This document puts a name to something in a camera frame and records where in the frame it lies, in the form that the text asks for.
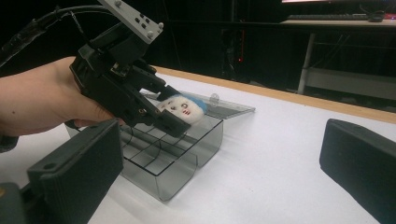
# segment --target clear plastic box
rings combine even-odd
[[[223,120],[205,115],[179,137],[138,124],[121,128],[122,175],[161,201],[171,199],[219,150]]]
[[[219,96],[215,93],[210,97],[186,91],[181,91],[180,93],[202,100],[207,106],[206,114],[219,119],[231,119],[239,115],[254,112],[256,109],[252,106],[220,100]],[[142,92],[142,94],[152,100],[155,100],[158,97],[158,94],[148,91]]]

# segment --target doll head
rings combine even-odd
[[[161,112],[166,109],[189,124],[199,121],[206,112],[203,101],[185,95],[172,96],[160,102],[157,108]]]

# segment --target doll face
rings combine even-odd
[[[165,109],[189,124],[200,120],[204,111],[195,102],[183,96],[174,96],[160,102],[157,108],[163,112]]]

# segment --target human hand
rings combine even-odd
[[[0,134],[42,133],[70,119],[84,127],[114,116],[82,95],[69,69],[74,57],[0,78]]]

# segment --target white table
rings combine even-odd
[[[173,199],[160,202],[119,176],[90,223],[377,223],[320,170],[318,158],[328,119],[354,122],[396,141],[396,116],[352,108],[360,115],[368,111],[388,116],[390,122],[367,119],[224,88],[222,81],[213,85],[158,76],[177,90],[217,93],[220,100],[255,106],[256,111],[225,120],[219,152]],[[297,94],[290,97],[350,108]],[[22,137],[17,148],[0,154],[1,180],[24,186],[26,169],[67,139],[63,125]]]

